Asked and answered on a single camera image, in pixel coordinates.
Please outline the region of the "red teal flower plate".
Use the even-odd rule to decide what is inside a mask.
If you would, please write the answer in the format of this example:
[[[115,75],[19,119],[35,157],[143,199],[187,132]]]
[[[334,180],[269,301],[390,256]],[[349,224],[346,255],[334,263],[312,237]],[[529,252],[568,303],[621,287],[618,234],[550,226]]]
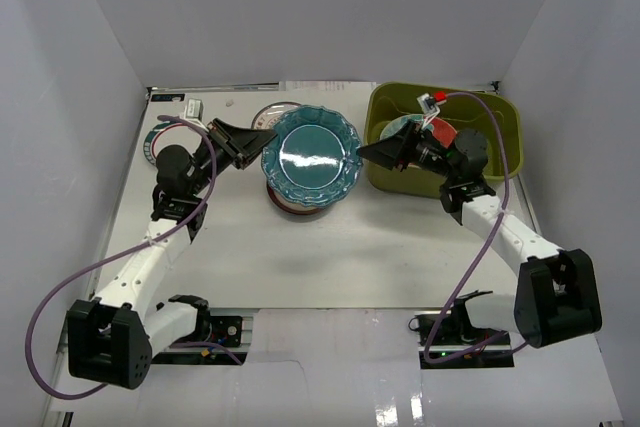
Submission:
[[[383,140],[394,135],[409,121],[420,123],[422,120],[423,116],[421,114],[408,114],[398,117],[382,129],[379,139]],[[434,118],[427,128],[444,147],[449,147],[457,134],[456,129],[451,124],[439,117]]]

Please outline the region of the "teal scalloped plate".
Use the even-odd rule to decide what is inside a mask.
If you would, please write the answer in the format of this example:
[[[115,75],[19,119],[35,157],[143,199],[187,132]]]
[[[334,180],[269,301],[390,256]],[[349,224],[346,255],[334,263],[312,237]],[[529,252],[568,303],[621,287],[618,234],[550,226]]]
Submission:
[[[361,138],[341,113],[302,105],[284,113],[273,131],[261,168],[267,185],[285,201],[323,210],[355,187],[363,167]]]

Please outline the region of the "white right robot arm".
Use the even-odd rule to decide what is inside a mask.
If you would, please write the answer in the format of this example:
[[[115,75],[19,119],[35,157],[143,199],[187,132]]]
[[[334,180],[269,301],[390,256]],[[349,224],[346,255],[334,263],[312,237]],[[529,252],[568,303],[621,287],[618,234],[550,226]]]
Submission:
[[[392,170],[413,164],[443,176],[439,188],[445,212],[484,239],[517,278],[514,293],[489,291],[456,295],[449,311],[453,337],[472,346],[488,329],[517,332],[541,348],[599,331],[602,313],[593,262],[582,249],[565,250],[508,213],[505,200],[486,182],[486,137],[459,131],[449,146],[415,122],[397,133],[359,148],[361,158]]]

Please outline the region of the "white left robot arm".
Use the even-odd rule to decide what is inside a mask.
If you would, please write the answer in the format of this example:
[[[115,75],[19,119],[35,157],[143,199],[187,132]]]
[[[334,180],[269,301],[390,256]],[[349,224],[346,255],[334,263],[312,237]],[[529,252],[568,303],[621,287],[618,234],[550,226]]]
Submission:
[[[191,123],[200,135],[195,152],[172,144],[156,156],[153,209],[139,250],[91,300],[77,300],[66,313],[71,376],[136,389],[153,358],[211,335],[207,300],[177,294],[154,305],[153,297],[202,228],[218,174],[248,167],[275,138],[273,130],[235,127],[219,119]]]

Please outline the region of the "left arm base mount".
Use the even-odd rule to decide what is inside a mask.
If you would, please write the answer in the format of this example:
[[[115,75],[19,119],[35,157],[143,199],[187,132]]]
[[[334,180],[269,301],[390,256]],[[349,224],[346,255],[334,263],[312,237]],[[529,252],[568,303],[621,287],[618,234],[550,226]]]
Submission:
[[[212,316],[205,340],[226,347],[243,364],[249,346],[243,336],[242,316]],[[205,365],[237,365],[232,357],[219,348],[205,347],[200,357]]]

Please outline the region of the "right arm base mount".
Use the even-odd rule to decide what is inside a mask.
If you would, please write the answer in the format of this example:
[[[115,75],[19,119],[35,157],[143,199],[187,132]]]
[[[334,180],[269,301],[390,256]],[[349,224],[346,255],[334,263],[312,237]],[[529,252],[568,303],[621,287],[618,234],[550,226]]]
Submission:
[[[435,323],[438,313],[436,311],[424,311],[415,314],[407,323],[410,332],[418,337],[418,359],[422,370],[434,369],[489,369],[489,368],[512,368],[515,366],[514,354],[512,351],[511,339],[508,334],[502,335],[491,344],[476,349],[472,353],[440,364],[428,363],[424,358],[424,347]],[[436,337],[429,350],[431,360],[444,359],[448,356],[462,351],[477,343],[485,341],[497,331],[491,329],[475,329],[470,334],[462,334],[456,329],[454,321],[448,315],[442,322]]]

